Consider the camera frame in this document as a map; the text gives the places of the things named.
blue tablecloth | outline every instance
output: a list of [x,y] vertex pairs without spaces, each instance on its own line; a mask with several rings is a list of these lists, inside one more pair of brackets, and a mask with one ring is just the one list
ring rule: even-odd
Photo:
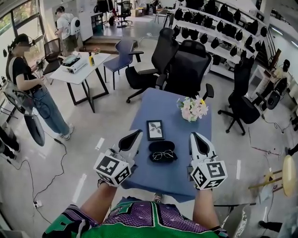
[[[135,157],[138,168],[134,174],[122,183],[122,187],[139,188],[150,192],[161,192],[170,195],[178,202],[193,200],[196,189],[188,181],[186,167],[190,164],[189,138],[191,132],[198,132],[211,140],[211,108],[207,116],[196,122],[188,122],[181,116],[177,108],[178,99],[185,97],[162,90],[149,88],[145,91],[142,104],[131,125],[131,130],[143,130],[143,138],[139,153]],[[175,144],[175,154],[178,159],[170,164],[154,163],[149,159],[149,144],[147,139],[147,120],[162,120],[165,140]]]

picture frame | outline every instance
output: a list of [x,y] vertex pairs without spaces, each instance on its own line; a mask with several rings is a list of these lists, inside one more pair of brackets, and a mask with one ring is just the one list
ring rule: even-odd
[[151,120],[146,121],[147,127],[147,138],[148,140],[163,140],[163,121],[161,120]]

yellow bottle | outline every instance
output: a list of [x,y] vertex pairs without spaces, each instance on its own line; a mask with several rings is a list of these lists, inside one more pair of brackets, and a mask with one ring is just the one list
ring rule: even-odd
[[94,66],[95,65],[94,58],[91,55],[91,52],[89,52],[89,63],[90,63],[91,66]]

colorful shirt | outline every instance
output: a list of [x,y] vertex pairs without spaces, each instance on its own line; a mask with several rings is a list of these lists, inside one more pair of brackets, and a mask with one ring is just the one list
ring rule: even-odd
[[175,205],[149,201],[117,205],[102,224],[70,205],[44,232],[43,238],[226,238],[220,227],[208,230],[189,220]]

blue jeans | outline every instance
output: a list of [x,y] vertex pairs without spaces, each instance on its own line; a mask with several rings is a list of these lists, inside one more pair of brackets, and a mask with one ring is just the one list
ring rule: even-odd
[[67,135],[69,127],[60,114],[60,111],[55,104],[50,92],[45,86],[34,92],[35,108],[45,120],[46,124],[56,133]]

